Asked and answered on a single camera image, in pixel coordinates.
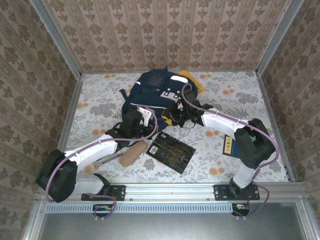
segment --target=cylindrical roller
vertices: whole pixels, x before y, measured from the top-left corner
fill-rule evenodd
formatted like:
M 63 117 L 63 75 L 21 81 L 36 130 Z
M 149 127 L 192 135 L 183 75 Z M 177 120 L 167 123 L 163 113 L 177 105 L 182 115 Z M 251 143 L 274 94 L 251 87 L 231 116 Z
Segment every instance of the cylindrical roller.
M 138 141 L 130 147 L 121 157 L 120 163 L 124 167 L 131 165 L 147 148 L 145 141 Z

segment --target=floral tablecloth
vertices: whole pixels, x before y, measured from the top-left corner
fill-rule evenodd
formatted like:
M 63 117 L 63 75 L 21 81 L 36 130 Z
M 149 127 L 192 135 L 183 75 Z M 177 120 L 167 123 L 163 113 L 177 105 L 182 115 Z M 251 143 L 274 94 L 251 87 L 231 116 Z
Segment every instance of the floral tablecloth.
M 81 147 L 121 121 L 124 98 L 120 89 L 130 92 L 140 73 L 84 74 L 82 92 L 75 112 L 67 149 Z M 269 134 L 273 130 L 255 73 L 191 72 L 206 89 L 198 96 L 201 104 L 240 119 L 259 118 Z M 164 132 L 196 149 L 183 174 L 179 174 L 147 154 L 124 167 L 115 159 L 95 169 L 112 183 L 217 183 L 229 182 L 240 160 L 222 155 L 224 134 L 196 125 L 192 129 L 168 126 Z M 282 160 L 263 168 L 257 182 L 287 182 Z

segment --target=yellow label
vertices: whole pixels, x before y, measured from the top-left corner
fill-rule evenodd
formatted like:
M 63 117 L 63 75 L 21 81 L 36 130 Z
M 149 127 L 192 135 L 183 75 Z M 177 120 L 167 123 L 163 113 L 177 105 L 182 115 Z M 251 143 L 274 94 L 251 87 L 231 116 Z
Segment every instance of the yellow label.
M 225 137 L 224 152 L 226 154 L 231 154 L 231 146 L 232 146 L 232 138 L 229 136 Z
M 191 76 L 191 74 L 189 72 L 187 72 L 186 70 L 183 70 L 181 72 L 178 73 L 181 76 L 187 77 L 189 78 L 192 82 L 194 82 L 195 86 L 198 88 L 198 95 L 202 94 L 206 89 L 201 85 L 201 83 L 199 83 L 193 76 Z

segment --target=patterned wallpaper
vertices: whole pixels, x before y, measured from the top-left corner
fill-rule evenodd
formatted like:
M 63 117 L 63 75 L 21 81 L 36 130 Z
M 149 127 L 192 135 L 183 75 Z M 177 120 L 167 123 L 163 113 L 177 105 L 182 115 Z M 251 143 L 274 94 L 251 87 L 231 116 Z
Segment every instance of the patterned wallpaper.
M 28 0 L 0 1 L 0 239 L 23 234 L 75 79 Z
M 255 69 L 290 0 L 44 0 L 81 70 Z
M 320 1 L 305 0 L 263 80 L 297 181 L 320 220 Z

